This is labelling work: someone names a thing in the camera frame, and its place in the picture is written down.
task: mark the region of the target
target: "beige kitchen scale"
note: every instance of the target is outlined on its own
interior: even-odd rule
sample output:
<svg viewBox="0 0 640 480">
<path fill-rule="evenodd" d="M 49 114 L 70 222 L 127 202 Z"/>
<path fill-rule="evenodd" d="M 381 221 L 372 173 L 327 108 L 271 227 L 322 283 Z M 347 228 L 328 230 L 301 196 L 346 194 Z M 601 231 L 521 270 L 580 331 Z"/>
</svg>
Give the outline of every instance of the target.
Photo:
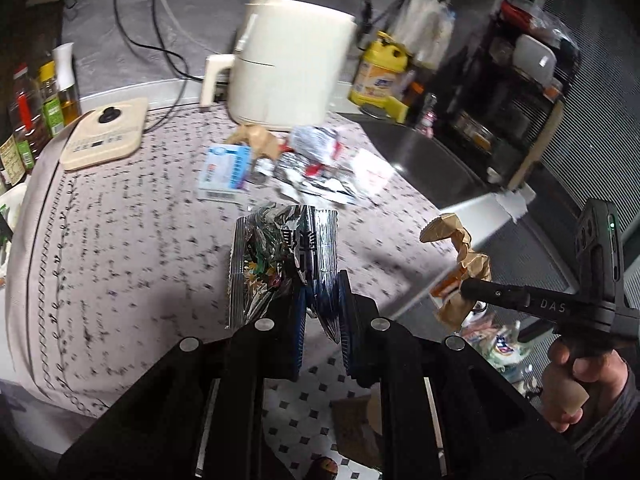
<svg viewBox="0 0 640 480">
<path fill-rule="evenodd" d="M 65 171 L 124 158 L 140 147 L 148 100 L 145 97 L 94 110 L 71 133 L 60 155 Z"/>
</svg>

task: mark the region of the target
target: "hand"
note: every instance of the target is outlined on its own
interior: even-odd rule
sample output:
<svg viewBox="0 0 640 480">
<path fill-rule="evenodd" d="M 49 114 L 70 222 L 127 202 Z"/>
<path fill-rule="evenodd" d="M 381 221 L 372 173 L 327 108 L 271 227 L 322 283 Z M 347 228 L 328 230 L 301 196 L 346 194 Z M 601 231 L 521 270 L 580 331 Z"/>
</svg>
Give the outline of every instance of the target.
<svg viewBox="0 0 640 480">
<path fill-rule="evenodd" d="M 600 357 L 576 359 L 572 370 L 569 370 L 566 366 L 570 357 L 569 349 L 561 339 L 557 339 L 550 346 L 548 357 L 551 363 L 547 368 L 555 368 L 554 372 L 558 372 L 561 368 L 563 374 L 567 376 L 572 374 L 574 380 L 583 383 L 597 383 L 600 386 L 599 394 L 594 399 L 597 402 L 595 411 L 598 419 L 606 415 L 613 407 L 625 387 L 628 369 L 626 363 L 615 350 Z M 546 390 L 548 384 L 543 384 L 543 387 Z M 542 415 L 556 431 L 564 433 L 571 424 L 576 424 L 582 418 L 582 409 L 579 408 L 574 414 L 569 414 L 558 405 L 557 398 L 557 395 L 546 396 L 543 390 Z"/>
</svg>

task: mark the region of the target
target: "yellow detergent jug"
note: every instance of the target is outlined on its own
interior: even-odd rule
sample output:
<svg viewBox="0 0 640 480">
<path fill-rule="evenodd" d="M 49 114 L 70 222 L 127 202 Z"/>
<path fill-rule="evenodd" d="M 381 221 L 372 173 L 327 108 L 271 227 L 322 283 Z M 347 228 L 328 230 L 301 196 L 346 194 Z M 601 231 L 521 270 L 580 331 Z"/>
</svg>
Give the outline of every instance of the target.
<svg viewBox="0 0 640 480">
<path fill-rule="evenodd" d="M 362 55 L 349 99 L 358 106 L 370 103 L 384 107 L 396 77 L 404 72 L 407 62 L 406 52 L 391 36 L 379 32 L 376 41 L 372 41 Z"/>
</svg>

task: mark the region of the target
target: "black knob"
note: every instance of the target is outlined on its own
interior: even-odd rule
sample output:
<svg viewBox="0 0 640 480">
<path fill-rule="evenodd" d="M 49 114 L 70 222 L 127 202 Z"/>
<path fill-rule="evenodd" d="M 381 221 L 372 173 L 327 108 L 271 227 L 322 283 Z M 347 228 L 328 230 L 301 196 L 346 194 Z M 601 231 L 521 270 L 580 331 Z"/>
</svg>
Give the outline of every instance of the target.
<svg viewBox="0 0 640 480">
<path fill-rule="evenodd" d="M 98 117 L 98 122 L 100 124 L 110 123 L 114 119 L 117 119 L 121 113 L 122 110 L 119 108 L 114 108 L 113 106 L 106 107 L 102 112 L 102 115 Z"/>
</svg>

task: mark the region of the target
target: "silver screw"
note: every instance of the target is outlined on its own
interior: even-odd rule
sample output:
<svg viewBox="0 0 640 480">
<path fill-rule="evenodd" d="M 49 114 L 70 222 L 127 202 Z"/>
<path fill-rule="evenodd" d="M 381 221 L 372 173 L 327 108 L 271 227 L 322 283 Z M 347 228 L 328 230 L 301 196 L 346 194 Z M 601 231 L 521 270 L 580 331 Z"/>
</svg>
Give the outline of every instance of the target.
<svg viewBox="0 0 640 480">
<path fill-rule="evenodd" d="M 260 332 L 268 332 L 275 325 L 276 324 L 273 322 L 273 319 L 269 319 L 268 317 L 263 317 L 254 323 L 255 329 Z"/>
<path fill-rule="evenodd" d="M 389 323 L 389 320 L 383 317 L 377 317 L 376 319 L 371 320 L 372 329 L 380 330 L 380 332 L 384 332 L 385 330 L 388 330 L 390 326 L 391 326 L 391 323 Z"/>
<path fill-rule="evenodd" d="M 183 352 L 193 352 L 198 346 L 200 342 L 194 337 L 186 337 L 180 341 L 180 350 Z"/>
<path fill-rule="evenodd" d="M 444 344 L 451 350 L 455 350 L 457 352 L 465 347 L 465 340 L 457 335 L 450 335 L 444 340 Z"/>
</svg>

